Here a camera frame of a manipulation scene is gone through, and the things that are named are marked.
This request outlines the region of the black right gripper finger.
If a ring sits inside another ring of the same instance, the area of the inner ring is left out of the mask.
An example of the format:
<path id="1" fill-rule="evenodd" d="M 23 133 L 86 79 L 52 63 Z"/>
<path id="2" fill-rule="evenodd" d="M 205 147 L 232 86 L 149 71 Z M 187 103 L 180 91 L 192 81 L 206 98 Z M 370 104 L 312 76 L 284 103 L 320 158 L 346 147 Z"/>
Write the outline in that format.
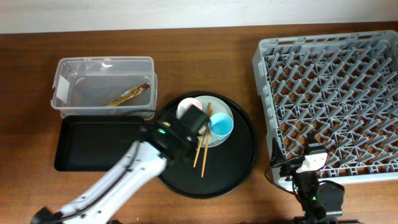
<path id="1" fill-rule="evenodd" d="M 283 160 L 284 160 L 284 156 L 279 147 L 279 143 L 276 140 L 276 138 L 273 138 L 272 139 L 272 153 L 271 153 L 270 166 L 274 166 L 278 163 L 281 163 Z"/>
<path id="2" fill-rule="evenodd" d="M 307 134 L 306 155 L 327 153 L 328 149 L 311 134 Z"/>

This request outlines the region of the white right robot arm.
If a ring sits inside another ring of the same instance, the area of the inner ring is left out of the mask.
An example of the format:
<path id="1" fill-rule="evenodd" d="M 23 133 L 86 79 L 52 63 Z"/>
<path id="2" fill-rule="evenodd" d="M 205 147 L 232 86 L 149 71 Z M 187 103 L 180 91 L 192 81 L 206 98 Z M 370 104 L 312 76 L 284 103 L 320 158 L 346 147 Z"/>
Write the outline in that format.
<path id="1" fill-rule="evenodd" d="M 270 168 L 279 168 L 281 176 L 292 178 L 292 190 L 301 204 L 303 216 L 294 217 L 294 223 L 337 223 L 342 216 L 342 204 L 345 188 L 330 180 L 320 181 L 317 171 L 326 163 L 328 149 L 311 134 L 307 135 L 304 153 L 290 159 L 284 159 L 279 143 L 272 140 Z"/>

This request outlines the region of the blue plastic cup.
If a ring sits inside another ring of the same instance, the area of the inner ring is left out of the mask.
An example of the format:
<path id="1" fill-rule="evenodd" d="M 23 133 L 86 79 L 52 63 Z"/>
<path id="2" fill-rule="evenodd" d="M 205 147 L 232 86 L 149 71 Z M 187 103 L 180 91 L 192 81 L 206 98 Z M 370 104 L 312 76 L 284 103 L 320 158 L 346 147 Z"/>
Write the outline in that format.
<path id="1" fill-rule="evenodd" d="M 216 113 L 210 118 L 210 133 L 216 140 L 225 139 L 234 128 L 233 119 L 226 113 Z"/>

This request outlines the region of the gold snack wrapper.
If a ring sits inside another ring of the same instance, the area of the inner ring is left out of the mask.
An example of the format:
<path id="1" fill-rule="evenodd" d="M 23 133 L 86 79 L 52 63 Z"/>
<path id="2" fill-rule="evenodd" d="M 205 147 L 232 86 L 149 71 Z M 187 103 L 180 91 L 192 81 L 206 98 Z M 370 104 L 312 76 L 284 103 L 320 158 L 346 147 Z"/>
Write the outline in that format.
<path id="1" fill-rule="evenodd" d="M 134 98 L 137 95 L 140 95 L 144 90 L 148 89 L 149 87 L 149 83 L 143 83 L 139 86 L 132 87 L 125 91 L 118 99 L 107 104 L 107 106 L 119 106 L 125 101 Z"/>

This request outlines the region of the pink plastic cup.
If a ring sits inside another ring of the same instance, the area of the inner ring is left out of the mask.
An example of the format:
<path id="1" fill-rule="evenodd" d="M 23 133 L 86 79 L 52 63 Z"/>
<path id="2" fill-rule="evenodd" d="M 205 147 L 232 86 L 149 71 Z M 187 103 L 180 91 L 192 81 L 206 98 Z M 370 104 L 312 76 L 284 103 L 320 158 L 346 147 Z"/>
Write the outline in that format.
<path id="1" fill-rule="evenodd" d="M 185 98 L 183 99 L 177 106 L 176 110 L 176 118 L 179 119 L 183 116 L 186 110 L 191 106 L 196 106 L 199 109 L 202 109 L 201 103 L 195 98 Z"/>

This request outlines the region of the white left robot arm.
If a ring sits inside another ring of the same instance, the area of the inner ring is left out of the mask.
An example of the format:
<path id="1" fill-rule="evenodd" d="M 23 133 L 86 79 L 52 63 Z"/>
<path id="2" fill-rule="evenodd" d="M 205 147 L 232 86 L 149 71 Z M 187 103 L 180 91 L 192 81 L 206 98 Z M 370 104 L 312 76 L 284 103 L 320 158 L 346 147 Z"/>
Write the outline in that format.
<path id="1" fill-rule="evenodd" d="M 153 123 L 141 126 L 138 140 L 90 189 L 55 213 L 41 208 L 31 223 L 110 223 L 143 185 L 166 170 L 168 162 L 194 152 L 200 130 L 209 120 L 196 106 L 179 118 L 160 114 Z"/>

